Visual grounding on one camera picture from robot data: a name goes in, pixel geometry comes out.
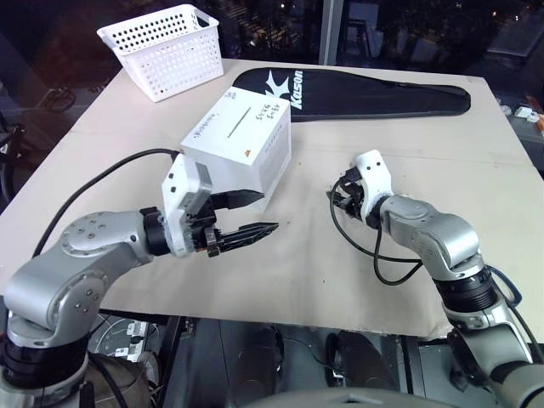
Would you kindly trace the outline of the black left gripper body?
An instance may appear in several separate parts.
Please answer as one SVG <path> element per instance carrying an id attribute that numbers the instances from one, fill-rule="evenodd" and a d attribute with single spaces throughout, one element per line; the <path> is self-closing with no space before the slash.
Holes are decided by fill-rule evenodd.
<path id="1" fill-rule="evenodd" d="M 191 242 L 195 252 L 206 251 L 212 258 L 220 254 L 219 235 L 215 227 L 217 217 L 215 210 L 222 208 L 224 199 L 220 194 L 212 194 L 194 214 L 189 214 L 188 221 Z"/>

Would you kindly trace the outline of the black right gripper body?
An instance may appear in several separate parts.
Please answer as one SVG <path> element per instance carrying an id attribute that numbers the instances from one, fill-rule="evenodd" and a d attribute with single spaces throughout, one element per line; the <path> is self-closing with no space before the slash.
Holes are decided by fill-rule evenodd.
<path id="1" fill-rule="evenodd" d="M 351 218 L 362 219 L 362 204 L 365 192 L 361 184 L 362 176 L 356 167 L 348 169 L 339 179 L 339 188 L 346 195 L 345 200 L 351 200 L 354 206 L 354 215 Z"/>

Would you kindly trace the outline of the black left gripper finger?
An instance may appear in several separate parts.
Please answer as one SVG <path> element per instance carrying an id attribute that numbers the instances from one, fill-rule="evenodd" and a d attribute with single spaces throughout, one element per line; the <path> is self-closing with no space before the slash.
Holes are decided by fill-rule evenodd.
<path id="1" fill-rule="evenodd" d="M 257 222 L 241 226 L 238 230 L 229 233 L 220 233 L 218 247 L 221 252 L 232 251 L 241 247 L 250 246 L 270 235 L 279 227 L 278 223 Z"/>
<path id="2" fill-rule="evenodd" d="M 230 190 L 211 195 L 214 209 L 236 209 L 247 207 L 264 198 L 264 193 L 255 190 Z"/>

